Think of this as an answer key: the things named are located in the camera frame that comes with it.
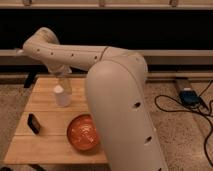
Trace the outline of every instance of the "screw hole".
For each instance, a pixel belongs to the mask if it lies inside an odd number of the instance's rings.
[[[133,108],[137,109],[137,108],[140,107],[140,105],[141,105],[141,103],[140,103],[140,102],[137,102],[137,103],[134,104]]]
[[[152,137],[151,136],[149,136],[148,138],[146,138],[146,140],[145,140],[145,144],[148,144],[148,143],[150,143],[150,141],[152,140]]]

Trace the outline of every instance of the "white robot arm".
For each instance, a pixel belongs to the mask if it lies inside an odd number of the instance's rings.
[[[89,71],[86,97],[112,171],[167,171],[167,165],[145,103],[144,58],[107,46],[59,45],[48,28],[39,29],[23,46],[54,75],[69,67]]]

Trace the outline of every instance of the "bowl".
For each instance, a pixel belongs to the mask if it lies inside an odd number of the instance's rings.
[[[70,144],[80,151],[91,150],[100,142],[89,114],[80,115],[70,122],[67,128],[67,138]]]

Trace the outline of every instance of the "black cable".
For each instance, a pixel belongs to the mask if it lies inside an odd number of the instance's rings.
[[[207,87],[204,88],[204,90],[199,94],[199,97],[201,97],[209,89],[209,87],[212,85],[212,83],[213,83],[213,80],[211,80],[209,82],[209,84],[207,85]]]
[[[213,83],[213,80],[210,81],[210,83],[207,85],[207,87],[199,94],[199,97],[201,97],[208,89],[209,87],[211,86],[211,84]],[[168,98],[174,102],[176,102],[177,104],[179,104],[181,107],[185,108],[185,110],[169,110],[169,109],[164,109],[162,108],[159,104],[158,104],[158,99],[161,98],[161,97],[164,97],[164,98]],[[161,111],[164,111],[164,112],[173,112],[173,113],[176,113],[176,112],[189,112],[189,113],[193,113],[193,114],[196,114],[196,115],[199,115],[201,117],[203,117],[208,123],[209,123],[209,126],[210,126],[210,131],[209,133],[207,134],[207,136],[205,137],[205,140],[204,140],[204,144],[203,144],[203,148],[204,148],[204,153],[205,153],[205,156],[209,162],[209,164],[213,167],[213,161],[210,159],[210,156],[208,154],[208,150],[207,150],[207,143],[208,143],[208,140],[209,138],[211,137],[211,135],[213,134],[213,123],[211,122],[211,120],[208,118],[208,117],[213,117],[212,114],[212,104],[213,104],[213,99],[209,101],[209,111],[208,113],[203,113],[199,107],[200,105],[198,105],[197,107],[188,107],[188,106],[184,106],[181,102],[179,102],[178,100],[168,96],[168,95],[158,95],[155,97],[155,105],[157,106],[158,109],[160,109]]]

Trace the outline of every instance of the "wooden table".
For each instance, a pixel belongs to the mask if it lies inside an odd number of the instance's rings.
[[[71,104],[61,108],[56,105],[53,94],[58,79],[38,78],[4,159],[5,164],[107,163],[101,147],[90,152],[78,152],[67,140],[70,121],[80,114],[89,113],[84,78],[72,78],[70,82],[73,91]],[[33,113],[42,125],[38,136],[27,126],[29,113]]]

